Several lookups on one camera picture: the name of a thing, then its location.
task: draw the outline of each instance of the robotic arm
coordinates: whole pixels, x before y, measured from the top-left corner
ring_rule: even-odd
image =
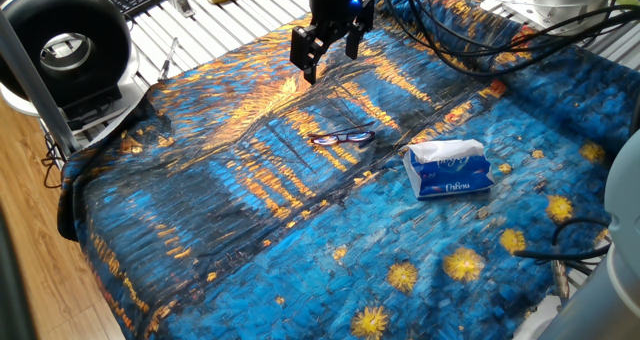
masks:
[[[296,26],[291,35],[291,62],[316,82],[316,66],[329,46],[347,35],[346,54],[355,60],[364,34],[373,28],[372,0],[309,0],[311,25]]]

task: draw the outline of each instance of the cable bundle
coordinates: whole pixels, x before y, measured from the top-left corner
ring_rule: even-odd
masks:
[[[420,38],[418,38],[417,35],[415,35],[408,29],[406,24],[398,16],[397,10],[406,11],[406,9],[404,8],[405,6],[404,2],[397,3],[397,4],[394,4],[391,0],[385,0],[385,2],[389,7],[389,11],[391,15],[394,17],[398,25],[409,37],[419,42],[420,44],[424,45],[425,47],[432,49],[436,54],[436,56],[438,56],[438,58],[440,58],[440,60],[442,60],[447,66],[463,74],[470,75],[470,76],[477,76],[477,77],[496,77],[496,76],[506,75],[518,70],[522,70],[528,66],[536,64],[548,58],[549,56],[557,53],[558,51],[562,50],[563,48],[573,43],[586,40],[586,39],[595,39],[595,37],[597,36],[615,31],[619,27],[624,26],[625,24],[633,20],[640,19],[640,6],[635,6],[635,5],[610,6],[604,9],[599,9],[589,13],[585,13],[580,16],[576,16],[572,19],[563,21],[559,24],[556,24],[545,30],[536,32],[534,34],[522,35],[522,36],[516,37],[513,40],[511,40],[509,43],[495,46],[495,45],[485,44],[485,43],[473,40],[469,37],[460,35],[456,33],[454,30],[447,27],[442,21],[438,20],[434,16],[432,11],[431,0],[427,0],[429,5],[427,9],[424,8],[422,2],[420,2],[419,0],[406,0],[409,8],[408,9],[409,13],[412,15],[412,18],[413,18],[413,22],[417,26],[420,35],[422,35],[422,37],[426,41],[421,40]],[[622,13],[612,17],[611,14],[616,11],[622,11]],[[431,21],[432,28],[435,29],[434,31],[436,35],[435,40],[432,37],[432,34],[427,30],[427,26],[423,21],[422,14],[424,14],[426,18],[428,18]],[[584,31],[578,34],[567,35],[567,36],[549,35],[550,32],[560,29],[574,22],[589,19],[593,16],[602,15],[602,14],[606,15],[605,20],[589,27],[588,29],[585,29]],[[461,40],[463,43],[468,44],[469,47],[476,47],[478,50],[472,50],[472,51],[453,50],[447,47],[446,45],[442,44],[442,42],[441,42],[441,45],[438,46],[436,44],[437,42],[436,40],[438,40],[438,38],[441,37],[439,35],[441,31],[446,32],[447,34],[455,37],[458,40]],[[539,43],[534,46],[527,46],[527,44],[529,44],[533,40],[538,40]],[[528,59],[521,63],[515,64],[509,68],[501,69],[497,71],[468,70],[455,64],[454,61],[452,61],[449,57],[445,56],[445,55],[449,55],[449,56],[454,56],[459,58],[485,58],[490,56],[496,56],[503,53],[523,53],[523,52],[525,53],[539,52],[539,54],[536,54],[535,57],[532,57],[531,59]]]

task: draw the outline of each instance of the black cable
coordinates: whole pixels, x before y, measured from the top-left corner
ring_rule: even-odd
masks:
[[[562,224],[558,225],[556,230],[553,232],[553,236],[551,237],[551,245],[556,247],[558,245],[558,237],[560,236],[560,233],[562,232],[562,230],[567,228],[567,226],[570,226],[573,224],[595,224],[595,225],[601,225],[604,227],[609,226],[609,224],[607,224],[606,222],[601,220],[596,220],[596,219],[588,219],[588,218],[569,219],[564,221]],[[594,257],[606,255],[607,252],[609,252],[609,246],[610,245],[606,245],[600,249],[589,251],[582,254],[546,254],[546,253],[537,253],[533,251],[516,251],[513,254],[515,256],[531,258],[531,259],[536,259],[541,261],[546,261],[546,260],[578,261],[578,260],[591,259]]]
[[[560,261],[568,261],[568,260],[585,260],[592,259],[594,257],[606,255],[609,252],[609,246],[604,246],[600,249],[587,251],[580,254],[545,254],[545,253],[537,253],[533,251],[515,251],[513,255],[518,257],[524,257],[528,259],[536,259],[536,260],[560,260]]]
[[[57,157],[55,156],[55,149],[56,146],[55,143],[51,142],[49,140],[49,138],[47,137],[47,135],[49,135],[49,133],[44,135],[44,141],[47,144],[47,146],[49,147],[49,150],[47,151],[47,154],[45,155],[44,159],[40,160],[40,163],[43,166],[47,167],[47,172],[44,175],[44,187],[46,187],[47,189],[57,189],[62,187],[62,173],[60,173],[60,184],[58,185],[49,185],[47,182],[49,180],[49,175],[51,174],[51,168],[53,168],[54,166],[56,166],[56,161],[57,160],[63,160],[61,157]]]
[[[564,264],[565,264],[565,266],[570,267],[572,269],[575,269],[577,271],[580,271],[581,273],[583,273],[583,274],[585,274],[587,276],[591,275],[592,270],[589,269],[588,267],[584,266],[580,262],[577,262],[577,261],[565,261]]]
[[[416,22],[418,23],[418,28],[420,29],[420,31],[423,33],[425,39],[427,40],[427,42],[429,43],[429,45],[432,47],[433,51],[435,52],[436,56],[438,56],[438,58],[440,58],[440,60],[442,60],[442,62],[444,62],[447,66],[453,68],[454,70],[461,72],[465,75],[469,75],[469,76],[476,76],[476,77],[497,77],[497,76],[501,76],[501,75],[506,75],[506,74],[510,74],[512,72],[518,71],[518,70],[522,70],[526,67],[529,67],[533,64],[536,64],[546,58],[548,58],[549,56],[555,54],[556,52],[562,50],[564,47],[570,45],[571,43],[575,42],[576,40],[580,40],[580,37],[584,37],[584,35],[582,34],[576,34],[573,36],[568,36],[566,39],[562,39],[559,40],[558,45],[551,47],[550,50],[545,51],[544,53],[542,53],[541,55],[536,56],[535,58],[531,59],[531,60],[527,60],[524,62],[521,62],[517,65],[512,66],[511,68],[508,69],[504,69],[504,70],[500,70],[500,71],[491,71],[491,72],[478,72],[478,71],[470,71],[467,70],[465,68],[462,68],[460,66],[457,66],[456,64],[454,64],[452,61],[450,61],[449,59],[447,59],[442,51],[436,46],[436,44],[434,43],[433,39],[431,39],[431,36],[429,35],[429,32],[427,31],[424,23],[422,22],[422,19],[420,18],[420,13],[418,12],[416,5],[414,4],[414,0],[408,0],[409,1],[409,7],[411,7],[411,11],[416,19]],[[632,8],[634,11],[630,11],[630,12],[626,12],[623,13],[621,15],[616,16],[615,18],[611,19],[614,20],[614,23],[618,23],[618,22],[629,22],[631,20],[634,20],[640,16],[638,16],[638,10],[637,7]],[[587,31],[590,33],[592,31],[597,31],[597,30],[601,30],[603,28],[607,28],[610,25],[605,25],[605,24],[596,24],[592,27],[590,27],[589,29],[587,29]]]
[[[573,225],[573,224],[595,224],[595,225],[604,226],[605,228],[609,227],[609,224],[602,220],[588,219],[588,218],[569,219],[564,221],[562,224],[558,225],[556,230],[553,232],[553,236],[551,237],[551,245],[554,245],[554,246],[558,245],[558,237],[560,236],[560,232],[562,232],[562,230],[564,230],[567,226]]]
[[[455,32],[452,29],[448,28],[445,24],[443,24],[441,21],[439,21],[433,15],[433,10],[432,10],[433,6],[432,6],[432,3],[431,3],[431,0],[427,0],[427,1],[429,3],[429,12],[427,12],[424,9],[424,7],[422,6],[422,3],[420,1],[416,1],[416,2],[418,3],[418,7],[420,7],[420,10],[422,12],[424,12],[425,15],[427,15],[427,17],[429,17],[437,25],[436,26],[436,36],[437,36],[437,29],[438,29],[438,27],[440,27],[440,28],[444,29],[445,31],[449,32],[451,35],[457,37],[460,40],[472,43],[474,45],[495,49],[495,52],[493,52],[493,51],[485,52],[485,53],[482,54],[482,56],[493,55],[493,54],[500,53],[500,52],[505,52],[505,51],[508,51],[508,52],[531,52],[531,51],[536,51],[536,50],[542,50],[547,45],[551,45],[551,44],[544,44],[544,45],[538,45],[536,47],[518,48],[518,49],[515,49],[515,48],[512,48],[512,47],[514,46],[514,42],[516,42],[516,41],[518,41],[517,44],[520,44],[520,43],[523,43],[523,42],[531,41],[531,40],[533,40],[536,37],[541,36],[541,35],[547,35],[549,37],[554,37],[554,38],[566,37],[566,35],[551,35],[551,34],[549,34],[549,32],[553,31],[553,30],[556,30],[558,28],[561,28],[562,26],[566,26],[566,25],[569,25],[569,24],[571,24],[573,22],[579,21],[579,20],[583,19],[583,16],[586,16],[585,18],[588,18],[588,17],[592,17],[592,16],[595,16],[595,15],[598,15],[598,14],[601,14],[601,13],[606,13],[607,17],[606,17],[605,20],[609,20],[609,17],[611,16],[612,11],[614,11],[614,9],[612,8],[613,7],[613,5],[612,5],[609,8],[600,9],[597,12],[591,12],[591,13],[587,13],[587,14],[572,18],[572,19],[565,20],[560,24],[554,25],[554,26],[550,27],[549,29],[545,29],[543,31],[536,32],[535,34],[525,35],[525,36],[521,37],[520,39],[515,38],[515,39],[513,39],[511,41],[511,43],[509,43],[507,45],[504,45],[502,47],[497,47],[496,48],[496,47],[489,46],[487,44],[483,44],[483,43],[477,42],[477,41],[475,41],[473,39],[470,39],[470,38],[468,38],[466,36],[458,34],[457,32]],[[587,32],[581,32],[580,34],[584,34],[585,36],[587,36]],[[597,37],[599,35],[602,35],[602,34],[599,34],[598,32],[596,32],[595,34],[590,35],[589,37],[595,38],[595,37]],[[456,52],[456,51],[452,51],[450,49],[447,49],[447,50],[452,52],[452,55],[456,55],[456,56],[468,56],[467,54],[471,54],[471,53],[473,53],[475,55],[480,55],[480,53],[481,53],[481,52]]]
[[[559,51],[560,49],[562,49],[563,47],[575,42],[575,41],[579,41],[585,38],[589,38],[592,36],[597,36],[598,32],[601,32],[603,28],[608,28],[611,26],[616,25],[618,22],[620,21],[606,21],[606,22],[602,22],[601,24],[599,24],[600,26],[593,26],[589,29],[587,29],[586,31],[583,31],[579,34],[573,35],[573,36],[567,36],[566,39],[570,39],[571,41],[564,41],[566,39],[565,36],[556,36],[557,38],[559,38],[558,40],[556,40],[555,42],[552,43],[547,43],[547,44],[543,44],[543,45],[537,45],[535,47],[529,47],[529,48],[515,48],[515,46],[523,44],[525,42],[531,41],[533,39],[535,39],[536,37],[542,36],[542,35],[547,35],[547,36],[551,36],[548,35],[548,33],[550,31],[553,31],[557,28],[560,28],[562,26],[566,26],[568,24],[571,24],[573,22],[585,19],[585,18],[589,18],[595,15],[599,15],[602,13],[608,13],[611,14],[612,11],[615,10],[632,10],[632,11],[638,11],[638,7],[637,6],[617,6],[617,7],[611,7],[611,8],[607,8],[607,9],[600,9],[600,10],[596,10],[596,11],[592,11],[590,13],[586,13],[580,16],[577,16],[573,19],[569,19],[566,20],[564,22],[561,22],[559,24],[556,24],[552,27],[549,27],[548,29],[545,29],[543,31],[537,32],[535,34],[529,34],[529,35],[524,35],[521,36],[519,38],[514,38],[509,44],[504,45],[502,47],[496,48],[496,50],[488,50],[488,51],[475,51],[475,52],[460,52],[460,51],[453,51],[451,49],[446,48],[446,46],[443,46],[444,49],[435,49],[434,47],[437,47],[435,45],[435,43],[433,41],[430,41],[429,43],[425,43],[424,41],[422,41],[421,39],[418,39],[414,34],[412,34],[407,28],[406,26],[403,24],[403,22],[399,19],[397,13],[395,12],[395,9],[393,7],[393,3],[391,2],[391,0],[385,0],[386,3],[389,5],[389,10],[392,14],[392,16],[394,17],[394,19],[396,20],[396,22],[398,23],[398,25],[402,28],[402,30],[409,36],[411,37],[413,40],[417,41],[418,43],[422,44],[423,46],[430,48],[434,51],[438,50],[441,54],[447,54],[447,55],[454,55],[454,56],[460,56],[460,57],[481,57],[481,56],[489,56],[489,55],[495,55],[495,54],[499,54],[501,52],[531,52],[531,51],[536,51],[536,50],[543,50],[543,49],[548,49],[549,46],[551,45],[557,45],[555,48],[553,48],[553,51],[551,52],[547,52],[545,54],[543,54],[542,56],[539,56],[536,59],[532,59],[532,61],[529,62],[524,62],[522,64],[524,64],[524,66],[518,65],[515,66],[512,69],[506,69],[506,73],[512,72],[512,71],[516,71],[519,69],[522,69],[526,66],[529,66],[537,61],[543,60],[544,58],[550,56],[551,54]],[[415,11],[415,5],[413,5],[412,0],[408,0],[409,1],[409,5],[410,7],[412,7],[412,12],[414,17],[416,18],[416,22],[418,23],[418,25],[421,25],[421,31],[423,32],[423,36],[425,36],[425,38],[427,39],[427,41],[429,41],[429,35],[426,31],[426,27],[424,26],[424,23],[422,23],[422,20],[420,19],[419,15],[416,15],[416,11]],[[428,12],[426,12],[426,10],[424,10],[424,8],[422,7],[421,3],[418,1],[418,5],[420,6],[421,10],[429,17],[431,18],[431,20],[434,21],[434,23],[438,24],[439,26],[445,28],[448,31],[452,31],[450,29],[448,29],[444,24],[442,24],[441,22],[437,21],[437,19],[435,19],[435,16],[433,16],[433,14],[429,14]],[[455,31],[452,31],[452,35],[454,36],[458,36],[461,37],[462,40],[471,40],[472,43],[475,42],[472,39],[468,39],[466,37],[462,37],[462,35],[455,33]],[[482,43],[478,43],[480,44],[479,46],[489,46],[486,44],[482,44]],[[448,63],[448,61],[444,60],[440,55],[436,53],[436,55],[438,55],[440,57],[441,60],[443,60],[447,65],[451,66],[451,64]],[[460,68],[457,68],[456,66],[452,66],[454,69],[456,70],[460,70]],[[483,76],[483,77],[492,77],[492,76],[498,76],[500,74],[500,72],[494,72],[494,73],[477,73],[477,72],[470,72],[467,75],[473,75],[473,76]]]
[[[422,4],[420,3],[420,1],[417,1],[417,0],[414,0],[414,1],[416,1],[418,3],[418,6],[421,8],[421,10],[423,12],[425,12],[425,14],[432,21],[434,21],[434,23],[437,24],[439,22],[439,21],[437,21],[437,19],[435,19],[435,16],[433,16],[433,14],[429,14],[428,12],[426,12],[426,10],[424,10],[424,8],[422,7]],[[535,38],[537,38],[539,36],[542,36],[542,35],[551,36],[551,35],[549,35],[549,32],[551,32],[553,30],[556,30],[556,29],[559,29],[559,28],[561,28],[563,26],[567,26],[569,24],[572,24],[572,23],[574,23],[576,21],[584,20],[584,19],[596,16],[596,15],[604,14],[604,13],[609,13],[610,14],[612,11],[615,11],[615,10],[631,10],[631,11],[636,11],[637,12],[637,11],[639,11],[639,9],[640,9],[640,7],[635,6],[635,5],[628,5],[628,6],[621,5],[621,6],[614,6],[614,7],[608,7],[608,8],[604,8],[604,9],[595,10],[595,11],[592,11],[592,12],[589,12],[589,13],[585,13],[585,14],[576,16],[574,18],[565,20],[565,21],[563,21],[561,23],[558,23],[556,25],[553,25],[553,26],[551,26],[551,27],[549,27],[547,29],[544,29],[542,31],[536,32],[535,34],[524,35],[524,36],[521,36],[519,38],[516,38],[516,39],[512,40],[511,43],[499,48],[498,50],[469,52],[469,54],[474,54],[474,55],[478,55],[478,56],[480,56],[480,55],[488,56],[488,55],[495,55],[495,54],[498,54],[498,53],[501,53],[501,52],[531,52],[531,51],[536,51],[536,50],[543,50],[545,48],[548,48],[549,45],[559,44],[559,43],[561,43],[563,41],[563,39],[582,40],[582,39],[587,38],[589,36],[595,36],[595,35],[589,35],[589,34],[591,34],[591,33],[597,34],[597,32],[601,31],[603,28],[608,28],[608,27],[610,27],[612,25],[615,25],[615,22],[609,21],[610,19],[607,19],[607,21],[603,21],[603,22],[598,24],[598,25],[607,24],[607,26],[604,26],[604,27],[597,27],[596,28],[595,26],[592,26],[591,28],[589,28],[589,29],[587,29],[585,31],[582,31],[582,32],[580,32],[578,34],[555,36],[558,40],[556,40],[555,42],[549,43],[549,44],[538,45],[536,47],[514,48],[517,45],[529,42],[529,41],[531,41],[531,40],[533,40],[533,39],[535,39]],[[455,32],[453,32],[453,34],[456,35],[461,40],[465,40],[465,41],[467,40],[466,37],[464,37],[464,36],[462,36],[460,34],[457,34]],[[452,54],[456,55],[456,56],[464,56],[465,55],[465,53],[461,53],[461,52],[452,52]]]
[[[609,2],[609,7],[615,6],[616,2],[618,0],[611,0]],[[604,21],[609,20],[609,18],[611,17],[611,12],[608,12],[607,15],[604,18]],[[596,38],[600,35],[603,35],[601,32],[598,32],[597,34],[595,34],[589,41],[585,42],[584,44],[582,44],[583,48],[589,47],[589,45],[593,44],[594,41],[596,41]]]

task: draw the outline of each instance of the glasses lens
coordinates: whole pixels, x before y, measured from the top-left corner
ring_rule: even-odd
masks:
[[[337,136],[325,136],[325,137],[321,137],[321,138],[315,138],[313,140],[314,144],[318,144],[321,146],[329,146],[329,145],[333,145],[335,143],[338,142],[338,137]]]
[[[370,131],[367,131],[362,134],[350,134],[348,139],[349,141],[360,142],[360,141],[367,141],[372,137],[373,137],[373,133]]]

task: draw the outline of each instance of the blue tissue box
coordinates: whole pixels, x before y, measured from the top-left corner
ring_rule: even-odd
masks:
[[[418,200],[489,189],[491,163],[476,140],[408,145],[403,162]]]

